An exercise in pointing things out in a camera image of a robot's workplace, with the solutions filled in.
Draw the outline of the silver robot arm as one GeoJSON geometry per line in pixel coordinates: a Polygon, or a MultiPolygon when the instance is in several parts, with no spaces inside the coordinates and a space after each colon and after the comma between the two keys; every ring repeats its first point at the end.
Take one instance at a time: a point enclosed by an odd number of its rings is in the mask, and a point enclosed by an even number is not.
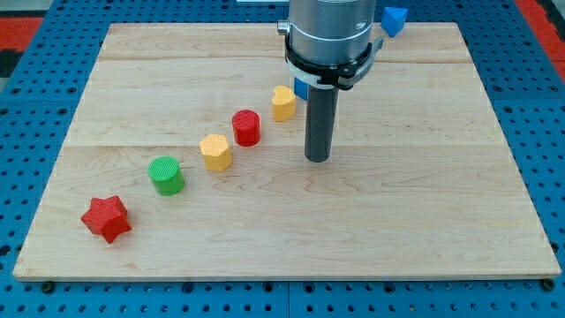
{"type": "Polygon", "coordinates": [[[290,0],[277,23],[290,51],[313,64],[347,64],[369,45],[376,0],[290,0]]]}

